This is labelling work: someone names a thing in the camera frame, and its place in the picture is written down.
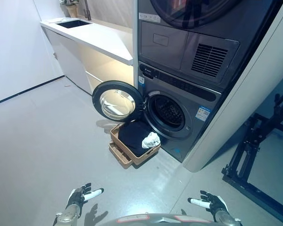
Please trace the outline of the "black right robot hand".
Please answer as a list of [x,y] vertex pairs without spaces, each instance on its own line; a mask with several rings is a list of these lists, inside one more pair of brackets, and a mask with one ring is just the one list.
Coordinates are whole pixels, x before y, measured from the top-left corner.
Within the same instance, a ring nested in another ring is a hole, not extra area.
[[200,190],[200,199],[189,197],[187,201],[190,204],[205,208],[213,216],[215,216],[215,214],[219,211],[225,211],[228,213],[227,205],[220,196],[213,195],[204,190]]

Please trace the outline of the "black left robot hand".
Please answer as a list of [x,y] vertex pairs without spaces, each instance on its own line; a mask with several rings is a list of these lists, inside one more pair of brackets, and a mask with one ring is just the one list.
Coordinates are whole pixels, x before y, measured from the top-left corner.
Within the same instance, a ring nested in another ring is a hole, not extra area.
[[104,193],[103,188],[92,191],[92,184],[87,183],[79,188],[73,189],[67,200],[66,208],[70,205],[77,205],[82,208],[90,199],[93,199]]

